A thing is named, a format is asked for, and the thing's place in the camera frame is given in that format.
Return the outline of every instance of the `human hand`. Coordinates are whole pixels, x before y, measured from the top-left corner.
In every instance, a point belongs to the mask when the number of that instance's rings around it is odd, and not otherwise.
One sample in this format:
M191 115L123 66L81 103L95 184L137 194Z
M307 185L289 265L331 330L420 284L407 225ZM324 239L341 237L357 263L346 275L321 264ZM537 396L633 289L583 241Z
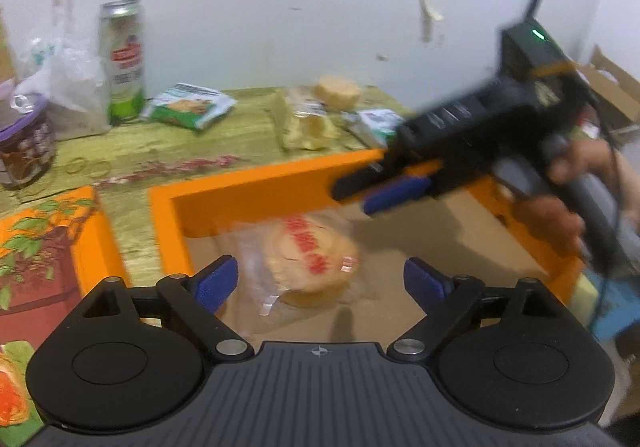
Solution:
M623 216L637 227L640 220L640 178L620 155L618 168L624 198ZM567 183L585 173L599 177L609 190L613 189L616 181L609 145L604 140L575 141L551 164L547 173L556 184ZM559 198L548 195L517 201L513 216L527 225L532 236L549 242L557 252L567 254L580 250L584 221L578 214L570 212Z

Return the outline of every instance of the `orange placemat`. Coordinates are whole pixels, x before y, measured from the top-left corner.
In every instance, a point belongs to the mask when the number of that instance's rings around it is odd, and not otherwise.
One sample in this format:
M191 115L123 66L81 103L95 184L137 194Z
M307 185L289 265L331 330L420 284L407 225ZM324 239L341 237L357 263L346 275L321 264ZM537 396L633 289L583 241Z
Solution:
M34 349L109 275L127 279L93 188L0 220L0 441L8 447L42 425L24 383Z

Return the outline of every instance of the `orange box frame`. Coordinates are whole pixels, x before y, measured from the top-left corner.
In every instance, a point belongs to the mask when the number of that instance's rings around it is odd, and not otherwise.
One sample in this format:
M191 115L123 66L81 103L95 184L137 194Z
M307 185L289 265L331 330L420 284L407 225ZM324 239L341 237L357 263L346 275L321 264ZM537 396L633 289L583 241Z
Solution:
M254 223L337 206L329 195L332 182L382 157L380 150L286 162L210 176L149 189L162 269L193 275L185 237L206 237L229 231L235 223ZM436 162L422 166L433 172ZM549 288L568 303L582 263L577 257L559 257L548 244L534 239L511 216L511 208L497 195L487 177L468 191L492 214L550 276Z

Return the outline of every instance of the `table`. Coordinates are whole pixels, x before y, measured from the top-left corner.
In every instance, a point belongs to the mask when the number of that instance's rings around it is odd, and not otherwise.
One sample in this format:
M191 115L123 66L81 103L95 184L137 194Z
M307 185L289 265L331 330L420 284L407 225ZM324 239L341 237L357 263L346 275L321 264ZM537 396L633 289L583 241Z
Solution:
M105 177L122 178L144 169L156 176L126 184L98 186L102 208L134 286L153 285L162 277L150 219L146 190L227 170L257 167L305 157L363 149L346 131L332 148L322 151L284 152L277 144L268 106L275 88L227 91L238 104L228 115L201 134L159 122L135 122L112 128L107 134L60 142L52 170L23 191L0 191L0 218ZM366 107L389 107L404 116L410 112L377 88L367 88ZM340 123L339 115L332 115ZM162 174L162 165L175 166L193 159L233 155L227 167L204 166L192 172Z

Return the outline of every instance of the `plastic bag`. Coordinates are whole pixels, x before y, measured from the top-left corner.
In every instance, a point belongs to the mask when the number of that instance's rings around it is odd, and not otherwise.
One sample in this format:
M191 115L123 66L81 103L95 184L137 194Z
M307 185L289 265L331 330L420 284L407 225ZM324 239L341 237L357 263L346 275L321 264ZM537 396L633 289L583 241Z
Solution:
M15 94L40 93L50 100L47 116L57 140L108 131L105 75L89 42L74 35L73 0L53 0L52 24L52 33L32 38L23 53L24 69L36 71Z
M279 144L285 150L324 149L340 137L324 107L308 88L278 90L270 111Z
M375 299L350 222L337 210L247 225L232 239L240 267L236 321L243 336L337 304Z

